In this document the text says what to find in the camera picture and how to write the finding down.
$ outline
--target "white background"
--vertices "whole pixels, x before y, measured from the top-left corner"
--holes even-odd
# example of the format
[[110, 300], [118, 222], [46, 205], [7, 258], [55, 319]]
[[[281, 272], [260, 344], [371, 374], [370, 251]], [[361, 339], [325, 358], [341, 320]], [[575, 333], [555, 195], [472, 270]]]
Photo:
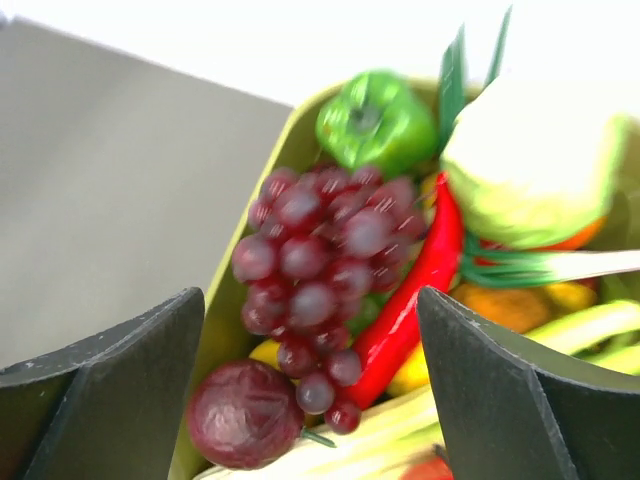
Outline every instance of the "white background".
[[[462, 22], [469, 76], [481, 81], [508, 3], [0, 0], [0, 8], [5, 5], [72, 35], [297, 105], [324, 86], [371, 67], [436, 76], [442, 52]], [[572, 75], [607, 85], [640, 80], [640, 4], [634, 0], [514, 4], [507, 70], [545, 78]], [[632, 108], [640, 111], [640, 101], [636, 103]]]

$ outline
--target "gray surface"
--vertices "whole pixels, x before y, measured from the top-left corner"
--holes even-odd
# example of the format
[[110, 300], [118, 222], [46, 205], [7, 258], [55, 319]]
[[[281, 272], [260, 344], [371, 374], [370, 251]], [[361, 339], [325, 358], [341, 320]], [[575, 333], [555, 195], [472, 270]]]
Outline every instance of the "gray surface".
[[288, 112], [0, 32], [0, 367], [206, 289]]

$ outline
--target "yellow basket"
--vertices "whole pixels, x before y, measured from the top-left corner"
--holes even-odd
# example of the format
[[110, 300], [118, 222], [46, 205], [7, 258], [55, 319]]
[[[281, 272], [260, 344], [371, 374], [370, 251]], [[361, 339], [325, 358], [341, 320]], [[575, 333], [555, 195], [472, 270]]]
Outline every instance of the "yellow basket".
[[[419, 97], [436, 111], [436, 82], [413, 79], [411, 84]], [[230, 266], [231, 252], [235, 244], [250, 233], [247, 227], [247, 211], [251, 201], [258, 196], [259, 186], [266, 176], [274, 168], [282, 166], [298, 171], [304, 170], [318, 158], [320, 146], [315, 138], [316, 117], [322, 105], [334, 97], [341, 86], [339, 84], [324, 90], [294, 110], [278, 138], [207, 291], [206, 318], [189, 394], [211, 370], [223, 362], [246, 357], [255, 345], [255, 339], [244, 331], [240, 321], [240, 310], [245, 301], [246, 287], [239, 285], [233, 278]], [[478, 93], [478, 90], [472, 91], [469, 98], [474, 98]], [[623, 189], [640, 192], [640, 161], [631, 161], [634, 158], [640, 160], [640, 128], [637, 125], [634, 126], [626, 161], [622, 168], [621, 182]], [[624, 193], [619, 192], [616, 196], [608, 226], [605, 227], [603, 235], [595, 239], [594, 248], [603, 250], [640, 248], [640, 225], [634, 225], [630, 220], [635, 218], [640, 221], [640, 195]], [[626, 274], [614, 278], [612, 282], [607, 283], [605, 295], [640, 300], [640, 275]], [[191, 445], [183, 419], [169, 480], [191, 480], [207, 466], [207, 462]]]

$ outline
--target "red grape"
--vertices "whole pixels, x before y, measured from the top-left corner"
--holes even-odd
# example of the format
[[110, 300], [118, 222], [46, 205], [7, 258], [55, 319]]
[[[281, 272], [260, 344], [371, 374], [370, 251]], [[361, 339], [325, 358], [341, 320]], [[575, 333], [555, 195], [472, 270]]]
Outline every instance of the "red grape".
[[282, 245], [290, 236], [287, 229], [284, 228], [284, 225], [278, 221], [273, 213], [265, 219], [260, 227], [260, 235], [276, 246]]
[[249, 235], [240, 240], [231, 254], [233, 275], [239, 282], [261, 280], [276, 268], [276, 251], [259, 235]]
[[315, 233], [320, 238], [328, 242], [333, 247], [334, 250], [338, 249], [342, 243], [342, 235], [340, 234], [340, 230], [336, 228], [334, 225], [323, 223], [315, 231]]
[[326, 280], [339, 300], [360, 298], [369, 293], [373, 283], [367, 262], [349, 257], [334, 260], [327, 268]]
[[289, 326], [302, 331], [316, 327], [328, 320], [335, 308], [335, 295], [325, 283], [298, 284], [289, 304]]
[[409, 259], [410, 246], [404, 235], [392, 235], [386, 247], [372, 258], [372, 263], [379, 267], [400, 268]]
[[378, 267], [373, 271], [373, 286], [371, 291], [386, 293], [393, 290], [400, 281], [400, 275], [389, 267]]
[[349, 337], [349, 329], [346, 326], [331, 322], [326, 328], [311, 337], [311, 343], [318, 355], [327, 355], [346, 348]]
[[300, 180], [298, 180], [298, 185], [315, 190], [317, 182], [318, 182], [318, 174], [315, 172], [307, 172], [300, 175]]
[[409, 177], [396, 177], [386, 185], [394, 192], [400, 210], [407, 211], [416, 199], [416, 189]]
[[341, 387], [355, 385], [362, 376], [360, 357], [350, 348], [330, 353], [324, 360], [324, 368], [329, 378]]
[[302, 378], [318, 368], [311, 346], [302, 338], [291, 335], [278, 347], [278, 366], [289, 378]]
[[282, 342], [285, 338], [289, 337], [289, 335], [290, 332], [285, 325], [278, 325], [269, 333], [269, 336], [276, 342]]
[[258, 199], [249, 207], [247, 223], [254, 230], [260, 230], [260, 227], [270, 214], [271, 207], [267, 205], [263, 200]]
[[390, 215], [393, 218], [394, 226], [406, 210], [400, 205], [395, 190], [388, 183], [373, 192], [367, 200], [367, 205], [377, 212]]
[[370, 258], [387, 244], [391, 229], [386, 214], [372, 208], [360, 210], [344, 225], [344, 248], [356, 258]]
[[351, 400], [336, 398], [324, 414], [324, 422], [338, 435], [354, 432], [360, 425], [362, 411]]
[[322, 202], [318, 195], [300, 185], [289, 188], [273, 205], [278, 220], [291, 232], [308, 233], [322, 220]]
[[406, 235], [409, 239], [416, 241], [424, 235], [427, 228], [427, 222], [425, 222], [422, 212], [412, 208], [400, 217], [396, 231]]
[[352, 298], [343, 300], [336, 307], [334, 318], [338, 322], [347, 322], [360, 313], [362, 309], [362, 298]]
[[328, 258], [327, 245], [321, 238], [296, 235], [280, 249], [280, 270], [289, 278], [311, 279], [322, 271]]
[[358, 187], [379, 187], [382, 183], [382, 173], [380, 173], [380, 170], [373, 165], [360, 167], [353, 173], [353, 175], [351, 175], [351, 180], [349, 182], [349, 184], [356, 185]]
[[331, 407], [335, 396], [333, 385], [320, 371], [315, 371], [302, 378], [296, 387], [298, 405], [311, 415], [320, 415], [326, 412]]
[[349, 175], [341, 169], [332, 168], [318, 174], [316, 191], [325, 205], [331, 203], [347, 186]]
[[285, 313], [292, 292], [291, 282], [280, 275], [271, 275], [249, 286], [247, 300], [259, 310], [279, 316]]
[[268, 335], [278, 327], [280, 319], [247, 302], [242, 306], [242, 323], [253, 335]]
[[327, 208], [331, 222], [336, 226], [344, 225], [365, 205], [365, 198], [359, 192], [343, 192]]
[[260, 186], [260, 198], [272, 204], [283, 192], [295, 185], [298, 175], [290, 168], [282, 167], [271, 172]]

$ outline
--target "green cabbage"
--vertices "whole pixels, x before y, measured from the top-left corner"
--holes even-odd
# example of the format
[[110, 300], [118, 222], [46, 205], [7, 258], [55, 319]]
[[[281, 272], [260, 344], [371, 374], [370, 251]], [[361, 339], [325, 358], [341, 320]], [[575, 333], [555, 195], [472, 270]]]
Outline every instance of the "green cabbage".
[[609, 211], [629, 117], [603, 92], [499, 77], [442, 154], [466, 227], [512, 249], [549, 246]]

